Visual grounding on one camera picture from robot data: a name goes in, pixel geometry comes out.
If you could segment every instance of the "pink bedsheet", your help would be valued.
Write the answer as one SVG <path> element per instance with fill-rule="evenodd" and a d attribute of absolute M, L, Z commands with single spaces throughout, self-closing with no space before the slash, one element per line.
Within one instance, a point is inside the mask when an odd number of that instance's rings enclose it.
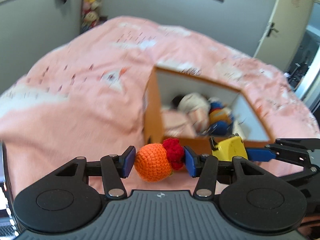
<path fill-rule="evenodd" d="M 48 53 L 0 97 L 14 196 L 76 156 L 95 161 L 129 145 L 139 149 L 142 98 L 155 64 L 241 88 L 275 137 L 319 138 L 316 120 L 275 67 L 182 27 L 119 17 Z M 277 161 L 263 167 L 276 175 L 297 170 Z M 180 172 L 147 183 L 133 168 L 124 185 L 128 192 L 192 191 L 196 182 Z M 102 192 L 99 179 L 90 185 Z"/>

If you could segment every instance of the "cardboard box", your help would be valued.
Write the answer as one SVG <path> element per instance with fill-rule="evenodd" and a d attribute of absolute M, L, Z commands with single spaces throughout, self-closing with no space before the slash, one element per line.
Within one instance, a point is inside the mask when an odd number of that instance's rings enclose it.
<path fill-rule="evenodd" d="M 162 124 L 161 108 L 170 106 L 178 94 L 198 92 L 209 97 L 218 97 L 228 104 L 233 115 L 243 120 L 241 129 L 246 137 L 246 147 L 264 147 L 273 143 L 275 138 L 264 122 L 256 114 L 246 96 L 237 88 L 168 69 L 154 67 L 145 93 L 144 139 L 145 144 L 162 143 L 167 139 Z M 224 137 L 214 137 L 217 142 Z M 182 146 L 190 146 L 197 154 L 210 153 L 209 136 L 178 138 Z"/>

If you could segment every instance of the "yellow toy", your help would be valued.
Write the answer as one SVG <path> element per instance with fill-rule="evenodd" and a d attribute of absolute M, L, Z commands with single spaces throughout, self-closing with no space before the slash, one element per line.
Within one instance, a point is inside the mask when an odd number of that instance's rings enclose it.
<path fill-rule="evenodd" d="M 216 143 L 213 137 L 210 138 L 212 155 L 216 156 L 219 161 L 232 161 L 232 157 L 241 156 L 248 159 L 247 152 L 244 148 L 243 141 L 240 136 L 235 135 L 231 138 Z"/>

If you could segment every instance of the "door handle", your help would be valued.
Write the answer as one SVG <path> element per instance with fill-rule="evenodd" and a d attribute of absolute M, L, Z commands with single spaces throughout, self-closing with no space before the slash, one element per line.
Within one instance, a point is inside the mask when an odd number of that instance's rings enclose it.
<path fill-rule="evenodd" d="M 270 24 L 270 28 L 269 28 L 267 37 L 270 37 L 272 31 L 275 31 L 276 33 L 279 32 L 279 31 L 275 28 L 275 23 L 274 23 L 274 22 Z"/>

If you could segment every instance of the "door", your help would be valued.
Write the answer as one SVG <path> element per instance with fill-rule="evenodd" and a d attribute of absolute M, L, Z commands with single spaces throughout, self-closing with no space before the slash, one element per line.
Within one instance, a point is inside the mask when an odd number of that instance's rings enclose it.
<path fill-rule="evenodd" d="M 287 70 L 306 31 L 313 0 L 276 0 L 254 57 Z"/>

